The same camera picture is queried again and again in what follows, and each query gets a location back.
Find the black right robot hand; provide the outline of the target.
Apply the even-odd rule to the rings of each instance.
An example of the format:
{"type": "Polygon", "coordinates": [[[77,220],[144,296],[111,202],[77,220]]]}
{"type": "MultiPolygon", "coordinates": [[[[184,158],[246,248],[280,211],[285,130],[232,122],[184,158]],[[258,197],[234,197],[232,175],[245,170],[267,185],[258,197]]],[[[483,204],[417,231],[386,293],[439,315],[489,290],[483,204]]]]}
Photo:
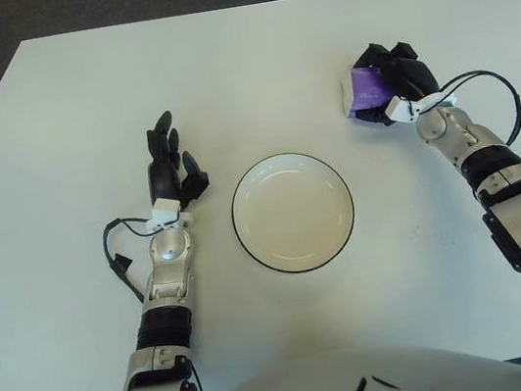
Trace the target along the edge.
{"type": "Polygon", "coordinates": [[[439,92],[437,80],[408,43],[391,50],[370,44],[349,73],[348,117],[359,122],[414,122],[439,92]]]}

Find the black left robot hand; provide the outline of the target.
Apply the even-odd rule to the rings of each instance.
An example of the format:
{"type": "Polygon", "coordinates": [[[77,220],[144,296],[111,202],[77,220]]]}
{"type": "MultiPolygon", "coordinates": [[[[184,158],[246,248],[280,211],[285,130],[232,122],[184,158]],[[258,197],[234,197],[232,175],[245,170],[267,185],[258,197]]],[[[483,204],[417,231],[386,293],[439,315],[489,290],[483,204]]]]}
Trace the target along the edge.
{"type": "Polygon", "coordinates": [[[185,210],[209,187],[208,174],[201,170],[189,151],[179,152],[180,136],[172,126],[169,110],[161,114],[153,129],[146,132],[152,157],[147,168],[152,205],[162,198],[180,202],[185,210]]]}

